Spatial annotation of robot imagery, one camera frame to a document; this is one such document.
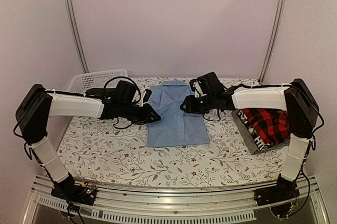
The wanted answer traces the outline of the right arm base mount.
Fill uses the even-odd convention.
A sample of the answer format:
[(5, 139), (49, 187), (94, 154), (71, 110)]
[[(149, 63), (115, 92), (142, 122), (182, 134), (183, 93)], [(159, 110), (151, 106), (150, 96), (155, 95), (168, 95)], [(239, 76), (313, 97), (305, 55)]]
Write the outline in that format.
[(254, 190), (254, 200), (258, 206), (277, 203), (271, 213), (277, 218), (287, 218), (298, 203), (300, 193), (296, 181), (279, 176), (276, 185)]

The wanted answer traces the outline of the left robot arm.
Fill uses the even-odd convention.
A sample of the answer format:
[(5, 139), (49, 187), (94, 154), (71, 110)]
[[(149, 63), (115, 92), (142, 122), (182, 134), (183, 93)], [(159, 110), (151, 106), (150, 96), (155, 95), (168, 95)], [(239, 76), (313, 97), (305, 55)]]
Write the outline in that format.
[(15, 112), (13, 133), (25, 141), (51, 180), (58, 183), (59, 193), (73, 200), (78, 188), (48, 138), (49, 118), (81, 116), (99, 120), (123, 118), (132, 125), (154, 123), (161, 117), (147, 103), (150, 95), (150, 90), (142, 94), (137, 84), (125, 76), (111, 78), (102, 88), (91, 88), (83, 94), (34, 84)]

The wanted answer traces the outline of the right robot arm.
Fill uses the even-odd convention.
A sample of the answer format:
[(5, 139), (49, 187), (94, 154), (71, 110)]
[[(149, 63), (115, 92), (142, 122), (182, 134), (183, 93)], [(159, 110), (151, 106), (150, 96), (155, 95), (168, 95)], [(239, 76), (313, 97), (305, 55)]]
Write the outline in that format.
[(277, 201), (283, 201), (292, 191), (310, 150), (316, 147), (317, 120), (323, 119), (319, 106), (302, 79), (290, 83), (226, 88), (214, 72), (189, 82), (193, 94), (188, 95), (180, 109), (189, 114), (204, 115), (211, 110), (274, 109), (285, 111), (290, 123), (290, 145), (285, 164), (272, 190)]

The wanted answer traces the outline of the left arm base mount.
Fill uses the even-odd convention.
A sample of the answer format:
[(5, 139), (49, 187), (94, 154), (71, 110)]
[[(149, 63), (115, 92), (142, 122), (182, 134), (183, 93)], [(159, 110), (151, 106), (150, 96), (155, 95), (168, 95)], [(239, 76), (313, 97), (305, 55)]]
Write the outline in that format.
[(54, 182), (51, 195), (67, 200), (69, 202), (76, 202), (93, 206), (96, 195), (97, 186), (89, 184), (87, 181), (81, 183), (75, 183), (75, 179), (71, 174), (62, 182)]

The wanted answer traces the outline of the light blue long sleeve shirt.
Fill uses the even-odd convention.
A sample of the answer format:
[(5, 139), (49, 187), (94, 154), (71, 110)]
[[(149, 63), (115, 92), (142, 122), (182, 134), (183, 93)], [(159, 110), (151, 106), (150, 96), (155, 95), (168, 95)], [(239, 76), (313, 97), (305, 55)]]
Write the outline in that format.
[(164, 81), (150, 87), (148, 103), (161, 120), (148, 125), (147, 146), (151, 148), (208, 144), (209, 135), (204, 119), (180, 109), (186, 97), (194, 95), (183, 81)]

